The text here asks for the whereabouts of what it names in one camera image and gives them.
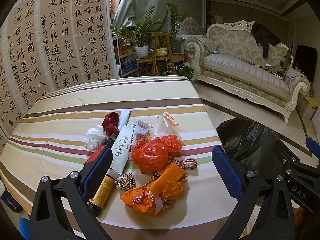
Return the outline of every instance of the maroon ribbon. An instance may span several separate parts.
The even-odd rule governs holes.
[[[106,114],[102,122],[102,127],[103,130],[106,132],[106,136],[111,136],[113,133],[115,134],[115,136],[119,135],[118,123],[118,113],[112,112],[110,114]]]

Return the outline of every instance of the sofa armrest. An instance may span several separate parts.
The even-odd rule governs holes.
[[[293,68],[288,69],[284,81],[290,90],[290,96],[284,108],[291,112],[297,106],[299,95],[304,98],[309,95],[310,82],[306,76]]]
[[[214,41],[207,38],[189,37],[184,42],[186,51],[194,51],[195,55],[190,62],[190,66],[194,69],[195,73],[201,73],[203,60],[208,55],[212,54],[217,48]]]

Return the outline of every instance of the black trash bag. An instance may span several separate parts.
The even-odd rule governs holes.
[[[217,127],[217,133],[229,158],[246,171],[264,179],[285,173],[283,157],[275,148],[279,138],[268,127],[251,120],[230,119]]]

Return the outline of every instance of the tablecloth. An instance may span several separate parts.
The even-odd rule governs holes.
[[[183,197],[156,216],[137,213],[121,202],[122,191],[113,188],[98,217],[114,239],[212,239],[230,215],[231,198],[211,160],[220,145],[201,99],[191,82],[181,76],[136,77],[77,85],[47,94],[24,116],[0,156],[0,175],[14,198],[30,214],[39,181],[66,177],[80,171],[92,154],[84,147],[89,128],[102,124],[106,113],[131,109],[129,123],[152,122],[164,111],[179,126],[174,133],[185,146],[180,159],[197,159],[198,168],[187,171]],[[126,170],[137,186],[150,180],[130,161]],[[83,236],[66,199],[69,221]]]

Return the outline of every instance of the purple stripe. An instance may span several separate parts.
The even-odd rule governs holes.
[[[47,98],[53,98],[53,97],[57,97],[57,96],[62,96],[62,95],[65,95],[65,94],[68,94],[68,93],[77,92],[77,91],[95,89],[95,88],[103,88],[103,87],[109,87],[109,86],[119,86],[119,85],[137,84],[137,83],[164,82],[164,81],[187,81],[187,80],[188,79],[165,79],[165,80],[148,80],[148,81],[136,81],[136,82],[125,82],[125,83],[117,83],[117,84],[107,84],[107,85],[103,85],[103,86],[89,87],[89,88],[83,88],[83,89],[79,89],[79,90],[73,90],[73,91],[65,92],[65,93],[54,95],[54,96],[50,96],[50,97],[40,98],[39,100],[47,99]]]
[[[62,147],[58,147],[58,146],[54,146],[54,145],[50,145],[50,144],[43,144],[43,143],[39,143],[39,144],[38,143],[29,143],[29,142],[19,141],[17,139],[13,139],[13,138],[9,138],[9,140],[11,140],[15,143],[19,143],[21,145],[25,145],[25,146],[41,147],[43,149],[50,149],[50,150],[54,150],[54,151],[62,152],[62,153],[71,153],[71,154],[86,155],[86,156],[90,156],[92,154],[92,152],[90,152],[88,150],[62,148]]]
[[[203,147],[203,148],[182,150],[178,156],[190,156],[190,155],[197,155],[197,154],[201,154],[201,153],[208,153],[208,152],[212,152],[212,149],[214,147],[216,147],[216,145],[207,146],[207,147]]]

